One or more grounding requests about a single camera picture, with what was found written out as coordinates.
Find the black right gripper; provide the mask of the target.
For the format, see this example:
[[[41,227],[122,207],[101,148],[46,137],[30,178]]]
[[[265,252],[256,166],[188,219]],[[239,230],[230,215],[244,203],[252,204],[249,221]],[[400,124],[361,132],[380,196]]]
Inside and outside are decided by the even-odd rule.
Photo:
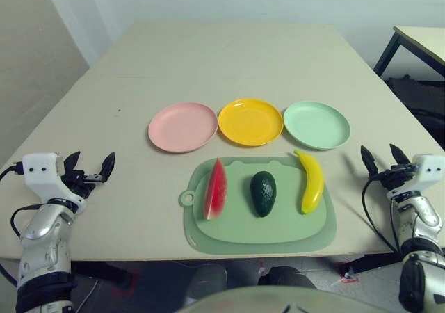
[[[369,179],[371,181],[378,181],[387,190],[392,191],[404,185],[405,182],[410,181],[416,173],[415,165],[410,164],[410,160],[405,153],[396,145],[390,143],[391,154],[398,165],[392,166],[382,172],[378,172],[375,164],[375,159],[371,152],[365,147],[360,147],[362,162],[365,165]]]

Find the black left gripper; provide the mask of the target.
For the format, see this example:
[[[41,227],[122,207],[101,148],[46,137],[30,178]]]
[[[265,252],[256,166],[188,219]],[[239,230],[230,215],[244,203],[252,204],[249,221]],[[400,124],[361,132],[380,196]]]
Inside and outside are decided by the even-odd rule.
[[[61,180],[73,194],[87,199],[95,189],[95,184],[108,181],[115,166],[115,153],[111,152],[104,159],[98,175],[85,175],[84,171],[76,169],[80,154],[81,152],[77,151],[65,159],[65,174]]]

